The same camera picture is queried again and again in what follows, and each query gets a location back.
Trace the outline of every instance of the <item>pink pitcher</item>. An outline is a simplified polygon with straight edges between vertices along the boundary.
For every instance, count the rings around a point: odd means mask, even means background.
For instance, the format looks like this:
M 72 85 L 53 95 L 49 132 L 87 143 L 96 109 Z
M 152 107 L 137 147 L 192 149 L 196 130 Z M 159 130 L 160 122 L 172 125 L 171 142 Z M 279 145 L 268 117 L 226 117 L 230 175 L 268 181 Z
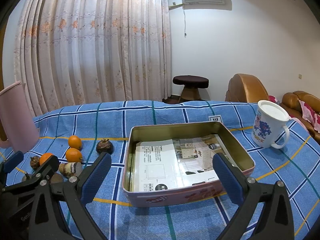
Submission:
M 0 92 L 0 119 L 7 140 L 0 139 L 0 148 L 12 146 L 23 153 L 31 150 L 39 139 L 39 131 L 32 120 L 21 81 Z

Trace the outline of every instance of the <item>blue gripper pad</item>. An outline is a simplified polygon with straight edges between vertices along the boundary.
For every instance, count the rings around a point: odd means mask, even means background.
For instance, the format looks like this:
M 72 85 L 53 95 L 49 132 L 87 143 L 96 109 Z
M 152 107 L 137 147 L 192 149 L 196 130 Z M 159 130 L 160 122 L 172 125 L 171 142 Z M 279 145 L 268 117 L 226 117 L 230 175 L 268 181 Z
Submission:
M 241 205 L 244 201 L 244 192 L 241 184 L 236 179 L 230 168 L 226 165 L 226 163 L 222 160 L 229 162 L 223 154 L 215 154 L 212 159 L 212 166 L 217 173 L 223 187 L 225 188 L 226 192 L 232 203 Z
M 23 153 L 21 151 L 17 151 L 9 159 L 7 159 L 4 162 L 4 164 L 3 164 L 4 173 L 10 173 L 22 161 L 23 161 Z
M 93 201 L 96 193 L 98 192 L 102 182 L 111 168 L 111 155 L 108 153 L 102 153 L 102 155 L 104 155 L 102 158 L 99 156 L 91 166 L 86 167 L 82 172 L 84 173 L 86 169 L 88 169 L 88 171 L 92 171 L 91 174 L 88 174 L 88 178 L 82 185 L 80 200 L 83 205 Z

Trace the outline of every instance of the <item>white mug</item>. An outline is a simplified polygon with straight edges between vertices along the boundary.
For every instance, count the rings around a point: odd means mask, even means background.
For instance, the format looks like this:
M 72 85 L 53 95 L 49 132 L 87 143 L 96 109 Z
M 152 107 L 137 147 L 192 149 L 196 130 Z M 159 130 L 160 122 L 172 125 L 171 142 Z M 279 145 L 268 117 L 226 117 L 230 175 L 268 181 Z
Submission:
M 267 100 L 258 102 L 258 110 L 251 133 L 252 140 L 263 148 L 281 149 L 289 141 L 290 132 L 285 125 L 290 120 L 289 114 L 279 105 Z M 282 130 L 286 138 L 282 145 L 275 143 Z

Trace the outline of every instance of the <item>brown stool cushion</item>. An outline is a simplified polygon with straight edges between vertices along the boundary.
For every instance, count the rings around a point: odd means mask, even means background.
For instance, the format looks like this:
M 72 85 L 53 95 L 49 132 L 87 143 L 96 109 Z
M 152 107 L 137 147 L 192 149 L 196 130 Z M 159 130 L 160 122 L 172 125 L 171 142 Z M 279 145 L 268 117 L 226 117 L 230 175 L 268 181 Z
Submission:
M 186 85 L 193 88 L 208 88 L 209 79 L 198 76 L 175 76 L 172 82 L 176 85 Z

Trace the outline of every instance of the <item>pink tin box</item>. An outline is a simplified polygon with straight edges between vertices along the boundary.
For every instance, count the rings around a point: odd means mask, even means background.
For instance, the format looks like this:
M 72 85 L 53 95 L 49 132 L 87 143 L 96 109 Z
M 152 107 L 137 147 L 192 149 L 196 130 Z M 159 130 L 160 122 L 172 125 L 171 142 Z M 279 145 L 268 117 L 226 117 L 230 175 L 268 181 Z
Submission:
M 254 160 L 221 122 L 135 126 L 131 129 L 129 136 L 122 181 L 123 191 L 128 201 L 135 207 L 169 206 L 203 200 L 223 193 L 224 189 L 219 180 L 174 189 L 133 191 L 137 143 L 198 138 L 209 134 L 219 135 L 230 156 L 245 176 L 253 172 Z

